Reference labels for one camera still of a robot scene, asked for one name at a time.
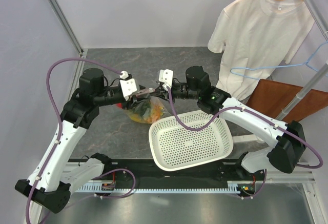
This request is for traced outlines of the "clear zip top bag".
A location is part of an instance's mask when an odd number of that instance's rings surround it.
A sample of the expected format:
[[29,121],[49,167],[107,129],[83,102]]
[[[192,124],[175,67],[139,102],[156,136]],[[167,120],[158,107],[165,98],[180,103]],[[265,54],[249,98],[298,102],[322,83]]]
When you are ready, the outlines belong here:
[[134,122],[153,124],[156,121],[171,116],[161,100],[155,97],[155,89],[141,90],[135,97],[134,103],[118,103],[116,106]]

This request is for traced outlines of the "orange toy pineapple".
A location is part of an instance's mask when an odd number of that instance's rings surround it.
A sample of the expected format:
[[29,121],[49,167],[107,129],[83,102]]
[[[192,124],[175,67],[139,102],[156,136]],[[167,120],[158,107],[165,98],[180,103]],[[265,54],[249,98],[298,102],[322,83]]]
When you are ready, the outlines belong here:
[[145,100],[127,111],[132,121],[142,124],[152,124],[164,115],[165,108],[160,101]]

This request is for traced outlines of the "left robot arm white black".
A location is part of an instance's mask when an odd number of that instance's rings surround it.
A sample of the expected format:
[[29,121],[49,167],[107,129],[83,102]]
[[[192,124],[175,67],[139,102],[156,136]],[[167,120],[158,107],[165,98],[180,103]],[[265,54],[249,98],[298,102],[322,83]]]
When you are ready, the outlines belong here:
[[39,165],[27,179],[20,179],[15,189],[52,213],[59,213],[70,196],[88,181],[112,175],[109,157],[96,153],[70,173],[64,173],[74,148],[99,115],[102,106],[136,101],[139,85],[124,71],[117,86],[108,86],[101,69],[90,68],[79,78],[79,86],[64,105],[58,128]]

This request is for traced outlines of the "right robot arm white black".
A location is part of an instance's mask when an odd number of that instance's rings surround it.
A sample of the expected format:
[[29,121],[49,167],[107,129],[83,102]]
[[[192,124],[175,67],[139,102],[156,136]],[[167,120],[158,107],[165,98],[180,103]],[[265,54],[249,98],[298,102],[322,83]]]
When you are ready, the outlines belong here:
[[302,125],[297,121],[285,123],[261,114],[238,101],[229,93],[216,88],[201,66],[186,70],[186,82],[175,81],[173,71],[160,70],[159,87],[155,94],[169,101],[194,99],[206,114],[230,121],[256,135],[267,148],[243,153],[235,166],[235,175],[242,180],[254,172],[274,167],[283,173],[292,173],[306,146]]

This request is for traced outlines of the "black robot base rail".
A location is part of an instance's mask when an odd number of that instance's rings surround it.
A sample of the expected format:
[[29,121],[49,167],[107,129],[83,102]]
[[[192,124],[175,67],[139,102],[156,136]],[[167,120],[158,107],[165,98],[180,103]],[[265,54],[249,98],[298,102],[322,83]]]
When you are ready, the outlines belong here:
[[248,173],[243,170],[235,159],[214,161],[201,166],[182,169],[179,171],[164,171],[160,169],[153,159],[113,159],[105,167],[108,172],[121,169],[99,180],[105,186],[119,188],[226,188],[228,183],[234,181],[238,184],[259,183],[264,179],[264,171]]

